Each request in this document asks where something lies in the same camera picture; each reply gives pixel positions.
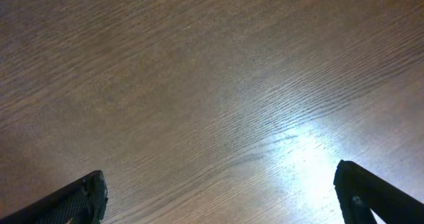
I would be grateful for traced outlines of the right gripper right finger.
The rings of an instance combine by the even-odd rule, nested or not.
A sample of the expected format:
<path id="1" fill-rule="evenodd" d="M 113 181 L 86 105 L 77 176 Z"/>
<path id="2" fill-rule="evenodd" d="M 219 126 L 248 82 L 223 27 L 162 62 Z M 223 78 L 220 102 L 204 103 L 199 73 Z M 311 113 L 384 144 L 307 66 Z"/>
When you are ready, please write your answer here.
<path id="1" fill-rule="evenodd" d="M 333 184 L 346 224 L 423 222 L 423 203 L 352 161 L 338 163 Z"/>

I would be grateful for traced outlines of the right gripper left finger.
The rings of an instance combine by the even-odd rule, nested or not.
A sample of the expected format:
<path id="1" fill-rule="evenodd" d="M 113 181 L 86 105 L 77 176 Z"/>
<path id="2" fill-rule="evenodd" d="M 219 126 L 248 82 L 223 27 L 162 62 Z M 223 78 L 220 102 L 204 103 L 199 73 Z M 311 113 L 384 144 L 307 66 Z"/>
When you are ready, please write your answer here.
<path id="1" fill-rule="evenodd" d="M 108 202 L 103 172 L 95 170 L 1 219 L 1 224 L 99 224 Z"/>

